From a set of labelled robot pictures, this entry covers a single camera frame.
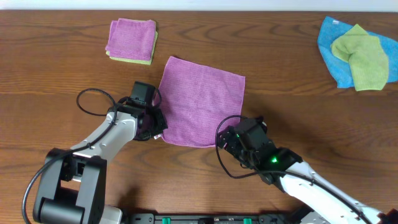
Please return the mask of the purple microfiber cloth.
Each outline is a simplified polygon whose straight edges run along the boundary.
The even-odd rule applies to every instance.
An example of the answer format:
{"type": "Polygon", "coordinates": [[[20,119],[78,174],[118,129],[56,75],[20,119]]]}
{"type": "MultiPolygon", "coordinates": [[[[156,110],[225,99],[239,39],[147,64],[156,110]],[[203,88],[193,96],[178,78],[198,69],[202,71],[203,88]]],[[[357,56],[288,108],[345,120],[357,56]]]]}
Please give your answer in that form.
{"type": "Polygon", "coordinates": [[[169,57],[159,85],[168,128],[162,139],[187,147],[213,147],[223,119],[241,114],[245,77],[169,57]]]}

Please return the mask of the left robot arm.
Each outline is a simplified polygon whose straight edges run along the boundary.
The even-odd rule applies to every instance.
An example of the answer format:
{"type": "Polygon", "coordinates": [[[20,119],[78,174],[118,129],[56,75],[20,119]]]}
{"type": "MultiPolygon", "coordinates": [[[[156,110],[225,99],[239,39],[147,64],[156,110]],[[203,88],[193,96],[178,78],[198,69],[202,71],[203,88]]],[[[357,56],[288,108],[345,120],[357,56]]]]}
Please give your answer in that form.
{"type": "Polygon", "coordinates": [[[34,176],[38,223],[122,223],[121,209],[105,204],[108,163],[129,141],[147,141],[167,129],[158,105],[121,100],[104,122],[69,150],[52,149],[34,176]]]}

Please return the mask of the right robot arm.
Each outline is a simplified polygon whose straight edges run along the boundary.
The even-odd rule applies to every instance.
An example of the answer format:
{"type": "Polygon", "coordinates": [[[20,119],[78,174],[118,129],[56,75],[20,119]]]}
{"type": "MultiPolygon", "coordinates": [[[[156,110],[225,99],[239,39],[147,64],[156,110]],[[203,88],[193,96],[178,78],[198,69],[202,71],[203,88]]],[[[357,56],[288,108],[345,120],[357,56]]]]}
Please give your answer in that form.
{"type": "Polygon", "coordinates": [[[328,223],[397,223],[397,210],[383,213],[361,203],[315,172],[301,156],[286,147],[276,147],[267,136],[262,117],[239,115],[239,123],[215,133],[215,149],[230,153],[244,169],[245,177],[259,176],[267,185],[295,197],[328,223]]]}

